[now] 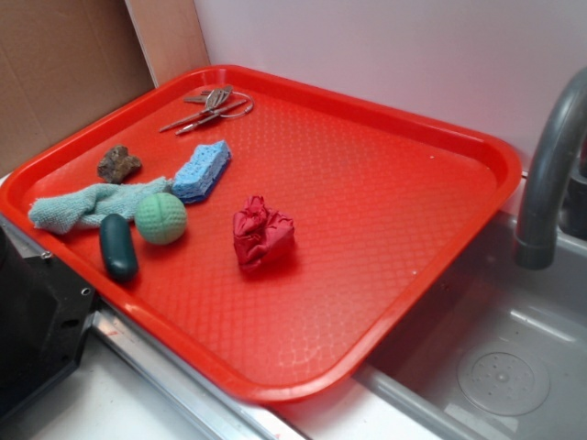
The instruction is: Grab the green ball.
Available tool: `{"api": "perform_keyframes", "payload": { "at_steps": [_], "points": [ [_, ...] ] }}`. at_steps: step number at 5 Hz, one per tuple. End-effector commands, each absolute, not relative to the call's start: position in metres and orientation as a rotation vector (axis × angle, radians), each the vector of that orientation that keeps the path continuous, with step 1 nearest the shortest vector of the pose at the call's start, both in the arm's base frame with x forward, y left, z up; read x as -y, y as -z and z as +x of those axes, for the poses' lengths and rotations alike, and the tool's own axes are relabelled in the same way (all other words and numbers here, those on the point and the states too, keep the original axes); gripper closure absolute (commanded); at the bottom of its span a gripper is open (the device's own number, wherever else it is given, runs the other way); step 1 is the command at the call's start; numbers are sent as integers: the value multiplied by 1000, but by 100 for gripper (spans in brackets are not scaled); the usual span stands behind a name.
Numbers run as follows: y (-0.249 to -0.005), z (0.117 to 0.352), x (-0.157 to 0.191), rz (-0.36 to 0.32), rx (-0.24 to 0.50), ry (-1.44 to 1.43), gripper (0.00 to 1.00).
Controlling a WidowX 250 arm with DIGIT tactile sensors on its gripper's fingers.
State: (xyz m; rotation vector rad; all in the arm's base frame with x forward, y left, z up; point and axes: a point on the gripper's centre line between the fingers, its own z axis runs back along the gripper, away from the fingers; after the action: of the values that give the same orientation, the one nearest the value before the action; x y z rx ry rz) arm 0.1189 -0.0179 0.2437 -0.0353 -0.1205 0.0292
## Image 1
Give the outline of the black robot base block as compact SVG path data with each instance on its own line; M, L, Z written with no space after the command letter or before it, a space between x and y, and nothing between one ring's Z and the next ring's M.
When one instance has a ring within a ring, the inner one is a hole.
M1 233L1 421L81 362L95 288L57 257L24 257Z

